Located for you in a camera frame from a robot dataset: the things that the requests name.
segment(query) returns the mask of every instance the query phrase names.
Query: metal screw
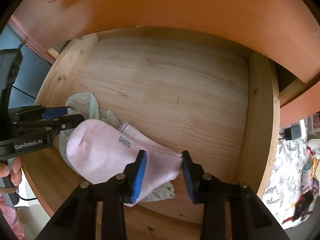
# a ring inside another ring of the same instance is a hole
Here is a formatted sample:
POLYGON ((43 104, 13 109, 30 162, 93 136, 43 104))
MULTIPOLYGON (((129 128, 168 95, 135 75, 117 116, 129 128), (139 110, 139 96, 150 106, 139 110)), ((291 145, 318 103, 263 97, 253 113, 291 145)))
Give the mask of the metal screw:
POLYGON ((240 181, 239 182, 239 186, 242 187, 242 188, 246 188, 248 186, 248 184, 244 181, 240 181))
POLYGON ((125 174, 124 174, 124 173, 119 173, 119 174, 117 174, 117 175, 116 175, 116 179, 119 179, 119 180, 125 179, 125 174))
POLYGON ((209 173, 205 173, 205 174, 202 175, 202 179, 210 180, 210 179, 212 179, 212 175, 210 175, 209 173))
POLYGON ((87 182, 87 181, 84 181, 84 182, 82 182, 81 184, 80 184, 80 188, 87 188, 87 187, 89 187, 89 182, 87 182))

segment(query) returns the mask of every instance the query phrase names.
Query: pink sleeve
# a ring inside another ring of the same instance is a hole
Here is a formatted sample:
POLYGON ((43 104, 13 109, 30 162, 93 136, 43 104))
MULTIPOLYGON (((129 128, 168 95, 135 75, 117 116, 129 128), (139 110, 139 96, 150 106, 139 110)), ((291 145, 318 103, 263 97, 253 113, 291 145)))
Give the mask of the pink sleeve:
POLYGON ((13 207, 7 207, 0 193, 0 212, 19 240, 24 240, 24 229, 13 207))

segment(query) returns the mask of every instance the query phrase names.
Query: sock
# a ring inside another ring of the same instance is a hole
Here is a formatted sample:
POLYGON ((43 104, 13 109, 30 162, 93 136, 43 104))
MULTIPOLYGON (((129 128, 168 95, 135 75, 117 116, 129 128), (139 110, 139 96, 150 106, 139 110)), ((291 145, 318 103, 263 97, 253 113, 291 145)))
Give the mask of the sock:
POLYGON ((147 167, 137 203, 154 188, 177 177, 182 155, 155 143, 129 123, 121 130, 123 133, 100 120, 86 120, 71 134, 67 156, 82 177, 97 184, 123 172, 135 161, 139 150, 145 150, 147 167))

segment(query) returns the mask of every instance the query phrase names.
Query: black power adapter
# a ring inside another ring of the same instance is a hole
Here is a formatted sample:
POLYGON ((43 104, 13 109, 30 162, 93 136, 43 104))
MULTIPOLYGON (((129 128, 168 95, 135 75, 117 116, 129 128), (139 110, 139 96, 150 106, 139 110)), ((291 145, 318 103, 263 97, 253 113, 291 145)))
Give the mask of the black power adapter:
POLYGON ((284 129, 284 138, 286 141, 295 140, 301 136, 300 125, 295 125, 290 128, 284 129))

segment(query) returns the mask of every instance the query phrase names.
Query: finger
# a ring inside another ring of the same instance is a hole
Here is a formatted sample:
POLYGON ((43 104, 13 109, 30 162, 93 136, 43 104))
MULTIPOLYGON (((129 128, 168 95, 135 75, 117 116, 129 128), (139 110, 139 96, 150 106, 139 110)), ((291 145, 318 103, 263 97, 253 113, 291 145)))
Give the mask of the finger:
POLYGON ((22 182, 22 169, 18 170, 17 173, 11 173, 11 181, 13 185, 18 186, 22 182))
POLYGON ((6 177, 10 174, 10 169, 3 162, 0 162, 0 177, 6 177))
POLYGON ((18 156, 14 159, 14 161, 12 162, 12 169, 14 173, 17 173, 22 166, 22 157, 18 156))

